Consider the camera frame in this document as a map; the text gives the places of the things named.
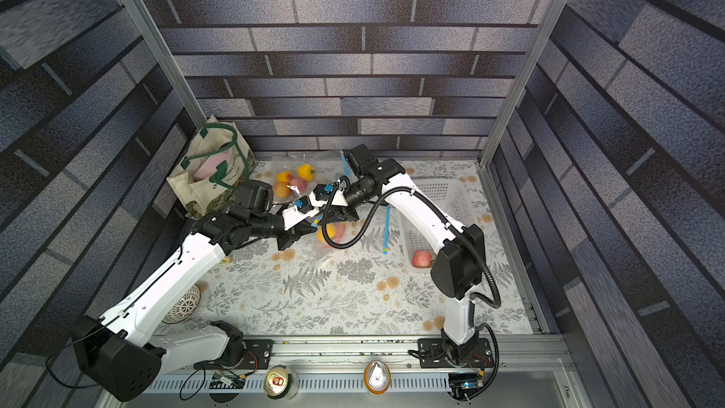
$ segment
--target vent slot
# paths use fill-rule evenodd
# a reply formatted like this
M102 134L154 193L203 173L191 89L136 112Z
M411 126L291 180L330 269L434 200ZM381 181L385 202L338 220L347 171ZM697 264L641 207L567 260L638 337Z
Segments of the vent slot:
M154 382L144 391L145 394L178 394L179 388L184 384L188 375L165 375L158 377ZM299 392L308 393L339 393L339 392L367 392L365 383L363 382L363 376L358 374L327 374L327 373L308 373L298 375L299 377ZM264 392L264 378L265 373L259 372L258 374L247 377L247 385L244 389L230 389L229 385L223 385L210 389L210 393L221 393L221 392L244 392L244 393L257 393L261 394ZM199 386L203 385L202 391L206 389L211 381L212 376L207 373L207 378L204 380L204 376L194 375L184 386L182 395L188 397ZM406 372L406 373L394 373L392 374L392 380L390 382L390 388L388 391L393 392L440 392L446 391L448 388L448 374L446 373L430 373L430 372Z

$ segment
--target drink can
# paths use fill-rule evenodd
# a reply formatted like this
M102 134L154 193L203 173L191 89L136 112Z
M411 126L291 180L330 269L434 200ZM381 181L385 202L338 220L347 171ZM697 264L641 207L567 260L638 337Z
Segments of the drink can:
M265 392L270 399L291 399L297 394L299 380L289 367L278 365L272 367L265 377Z

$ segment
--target mounting plate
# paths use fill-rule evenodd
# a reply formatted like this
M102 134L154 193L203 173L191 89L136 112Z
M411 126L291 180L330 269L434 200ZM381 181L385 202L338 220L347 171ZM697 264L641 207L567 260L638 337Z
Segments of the mounting plate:
M439 356L443 353L441 339L419 339L418 350L427 353L430 356ZM419 359L422 369L439 369L439 368L457 368L451 365L446 358L440 359ZM494 367L493 352L489 345L489 340L479 338L474 347L474 356L468 362L468 366L473 368Z
M247 339L244 339L244 343L247 345L247 351L251 351L252 353L254 353L255 356L257 357L257 359L259 360L257 369L258 370L267 370L270 365L270 358L272 357L272 344L274 343L274 340L247 340ZM251 358L249 356L249 353L246 353L244 360L236 368L252 370L252 369L254 369L254 367L255 367L254 358Z

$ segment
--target pink item in bag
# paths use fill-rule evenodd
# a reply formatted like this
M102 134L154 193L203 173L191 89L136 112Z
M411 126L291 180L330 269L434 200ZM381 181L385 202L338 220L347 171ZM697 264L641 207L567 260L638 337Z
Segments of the pink item in bag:
M208 157L204 161L204 164L202 164L202 166L199 167L198 170L196 170L196 173L194 173L194 181L209 178L213 174L217 173L217 166L219 164L222 164L222 162L226 161L228 157L229 150L222 151L222 153L217 153Z

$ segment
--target can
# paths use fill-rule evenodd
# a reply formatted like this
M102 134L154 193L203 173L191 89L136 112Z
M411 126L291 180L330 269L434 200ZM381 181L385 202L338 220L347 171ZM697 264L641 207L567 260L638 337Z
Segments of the can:
M382 361L372 361L365 368L362 380L370 394L379 396L390 387L390 369Z
M265 377L265 392L274 400L291 399L297 394L299 379L297 374L285 365L272 367Z

